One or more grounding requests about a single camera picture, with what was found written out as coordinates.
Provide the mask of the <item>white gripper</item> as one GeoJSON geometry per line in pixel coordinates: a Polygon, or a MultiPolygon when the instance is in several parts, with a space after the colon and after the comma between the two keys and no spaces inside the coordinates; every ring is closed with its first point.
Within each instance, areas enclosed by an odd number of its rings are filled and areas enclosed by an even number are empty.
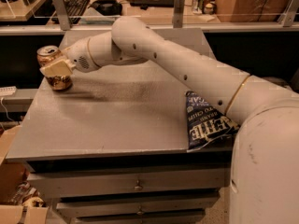
{"type": "Polygon", "coordinates": [[[63,49],[65,56],[59,57],[40,68],[45,77],[70,76],[77,68],[80,72],[89,73],[99,69],[88,49],[89,38],[83,38],[63,49]]]}

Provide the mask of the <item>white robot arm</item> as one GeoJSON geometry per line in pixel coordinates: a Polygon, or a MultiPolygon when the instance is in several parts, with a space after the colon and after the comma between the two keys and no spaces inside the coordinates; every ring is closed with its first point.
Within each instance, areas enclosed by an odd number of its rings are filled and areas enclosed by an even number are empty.
{"type": "Polygon", "coordinates": [[[45,77],[153,61],[239,124],[230,178],[230,224],[299,224],[296,92],[166,40],[122,16],[42,67],[45,77]]]}

